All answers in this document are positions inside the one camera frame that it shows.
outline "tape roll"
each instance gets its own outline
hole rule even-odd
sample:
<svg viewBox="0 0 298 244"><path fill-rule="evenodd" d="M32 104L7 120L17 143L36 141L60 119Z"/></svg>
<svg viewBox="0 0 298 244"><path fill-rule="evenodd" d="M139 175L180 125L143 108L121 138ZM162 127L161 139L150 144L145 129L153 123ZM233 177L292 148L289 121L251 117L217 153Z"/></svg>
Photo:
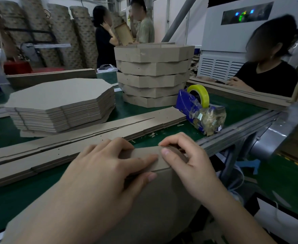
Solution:
<svg viewBox="0 0 298 244"><path fill-rule="evenodd" d="M196 95L200 97L198 99L202 105L203 108L208 108L209 107L209 94L207 89L205 89L204 86L202 85L192 85L187 88L187 92L193 95Z"/></svg>

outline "machine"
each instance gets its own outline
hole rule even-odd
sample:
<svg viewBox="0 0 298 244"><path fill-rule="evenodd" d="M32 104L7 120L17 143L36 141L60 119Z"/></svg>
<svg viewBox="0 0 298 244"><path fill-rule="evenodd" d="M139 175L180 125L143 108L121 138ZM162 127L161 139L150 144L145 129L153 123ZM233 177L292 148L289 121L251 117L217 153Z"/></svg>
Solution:
<svg viewBox="0 0 298 244"><path fill-rule="evenodd" d="M291 14L298 26L298 0L239 0L207 10L198 75L225 81L246 62L246 44L253 31L267 20ZM298 66L298 42L284 57Z"/></svg>

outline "ear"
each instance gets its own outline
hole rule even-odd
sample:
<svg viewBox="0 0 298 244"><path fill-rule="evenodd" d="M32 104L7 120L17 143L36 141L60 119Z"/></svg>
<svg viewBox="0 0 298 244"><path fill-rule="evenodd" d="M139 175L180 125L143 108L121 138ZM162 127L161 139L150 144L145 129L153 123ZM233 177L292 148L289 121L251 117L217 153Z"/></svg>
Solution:
<svg viewBox="0 0 298 244"><path fill-rule="evenodd" d="M276 46L272 48L272 56L274 56L279 50L281 50L283 43L277 43Z"/></svg>

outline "fingernail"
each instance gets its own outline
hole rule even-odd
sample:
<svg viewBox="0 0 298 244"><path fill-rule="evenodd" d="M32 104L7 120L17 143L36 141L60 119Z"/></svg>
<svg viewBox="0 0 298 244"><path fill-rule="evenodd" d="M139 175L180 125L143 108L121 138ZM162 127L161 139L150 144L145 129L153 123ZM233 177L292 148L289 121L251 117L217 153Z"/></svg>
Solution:
<svg viewBox="0 0 298 244"><path fill-rule="evenodd" d="M157 178L157 174L156 173L151 173L149 176L148 176L148 182L151 182L153 181L154 179Z"/></svg>
<svg viewBox="0 0 298 244"><path fill-rule="evenodd" d="M170 153L170 150L167 149L167 148L163 148L163 149L161 149L161 153L162 153L163 155L167 155L168 153Z"/></svg>

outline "hair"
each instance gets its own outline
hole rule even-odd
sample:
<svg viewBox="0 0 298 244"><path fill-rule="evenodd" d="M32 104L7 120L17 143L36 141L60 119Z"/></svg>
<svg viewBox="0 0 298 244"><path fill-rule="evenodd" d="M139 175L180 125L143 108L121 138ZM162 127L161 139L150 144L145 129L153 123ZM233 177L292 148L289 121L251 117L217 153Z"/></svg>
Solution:
<svg viewBox="0 0 298 244"><path fill-rule="evenodd" d="M288 50L298 40L298 28L292 15L284 15L263 23L253 32L248 43L257 32L260 32L260 36L267 39L272 46L282 43L281 49L275 54L276 57L291 56Z"/></svg>
<svg viewBox="0 0 298 244"><path fill-rule="evenodd" d="M147 13L147 7L146 7L146 3L144 2L144 0L132 0L131 1L131 5L133 5L134 3L139 4L140 6L143 7L143 11L145 13Z"/></svg>
<svg viewBox="0 0 298 244"><path fill-rule="evenodd" d="M104 6L96 6L92 11L92 15L94 17L94 26L100 27L101 24L104 23L104 16L107 12L107 8Z"/></svg>

